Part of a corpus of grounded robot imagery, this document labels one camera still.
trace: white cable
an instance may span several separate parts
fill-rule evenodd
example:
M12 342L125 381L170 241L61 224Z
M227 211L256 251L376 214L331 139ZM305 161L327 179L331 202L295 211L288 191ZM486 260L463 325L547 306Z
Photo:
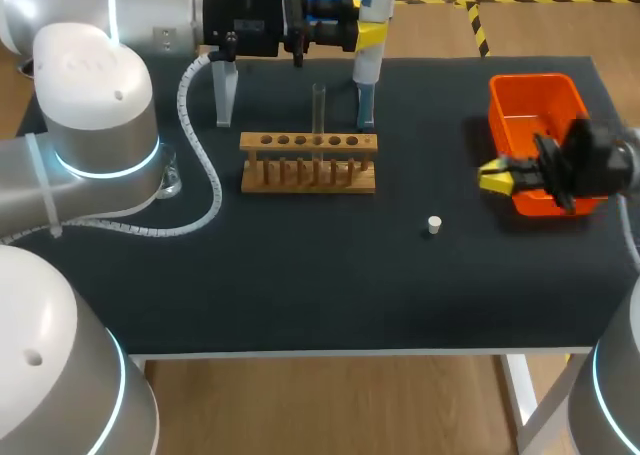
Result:
M631 222L629 221L629 207L627 206L627 199L624 195L618 195L618 209L620 210L620 221L622 222L622 234L624 236L627 250L631 255L633 264L640 272L640 254L638 253L638 246L633 238L633 232L631 231Z
M202 167L204 168L204 171L209 178L209 182L211 182L211 189L213 190L213 200L211 202L211 207L209 207L207 213L205 213L200 219L196 220L195 222L177 228L147 228L128 225L125 223L112 222L109 220L93 219L71 220L68 222L64 222L62 225L73 227L102 228L104 230L128 233L130 235L162 238L177 237L180 235L186 235L187 233L195 232L196 230L199 230L200 228L207 225L211 220L215 218L215 216L220 211L220 207L222 206L222 185L220 184L220 179L218 178L216 169L213 167L211 160L209 160L207 153L204 151L204 148L202 148L198 137L193 131L191 121L189 120L189 113L187 111L187 93L189 92L191 82L195 78L196 74L200 70L202 70L202 68L209 65L209 63L211 63L211 61L209 60L209 57L207 55L202 55L196 58L185 71L178 87L178 116L180 118L180 125L182 125L184 134L189 140L189 143L191 144L193 151L196 153L198 160L202 164ZM19 238L22 238L43 228L46 227L32 228L14 235L10 235L0 240L0 244L11 244Z

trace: black table mat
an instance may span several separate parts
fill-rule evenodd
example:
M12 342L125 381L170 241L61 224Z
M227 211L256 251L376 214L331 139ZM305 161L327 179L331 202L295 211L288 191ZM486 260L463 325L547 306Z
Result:
M184 189L133 223L179 226L209 207L175 110L187 63L148 61ZM374 196L241 194L241 131L308 131L311 85L324 82L326 132L352 132L356 97L351 61L238 66L231 129L214 128L210 75L190 92L224 187L210 225L164 240L66 228L17 244L56 266L130 353L585 346L629 293L636 274L614 201L588 218L534 220L476 184L476 167L495 156L493 75L566 73L592 117L617 120L589 59L385 61ZM32 102L21 132L43 127ZM422 233L430 215L443 219L433 238Z

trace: white bottle cap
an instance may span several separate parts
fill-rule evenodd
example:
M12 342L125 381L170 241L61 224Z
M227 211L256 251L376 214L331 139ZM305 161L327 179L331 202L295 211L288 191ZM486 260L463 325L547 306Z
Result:
M440 217L429 217L429 233L435 235L440 230L442 219Z

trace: yellow black tape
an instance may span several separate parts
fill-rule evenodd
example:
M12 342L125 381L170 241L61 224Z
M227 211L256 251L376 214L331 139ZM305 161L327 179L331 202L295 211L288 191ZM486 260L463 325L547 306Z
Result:
M471 28L476 36L476 45L480 51L481 57L490 57L491 51L489 50L489 44L487 43L487 36L484 33L484 28L480 23L480 11L478 10L478 4L473 2L467 2L467 12L469 12L469 21L471 22Z
M397 5L442 5L452 3L465 6L467 3L640 3L640 0L396 0Z

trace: orange plastic bin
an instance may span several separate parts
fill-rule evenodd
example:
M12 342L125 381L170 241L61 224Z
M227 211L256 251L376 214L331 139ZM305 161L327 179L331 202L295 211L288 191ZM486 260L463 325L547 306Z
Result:
M576 118L588 118L576 86L561 73L497 75L489 82L489 125L498 153L513 158L537 157L536 133L562 143ZM602 198L576 199L572 215L586 215ZM563 216L553 197L544 190L513 196L516 209L529 217Z

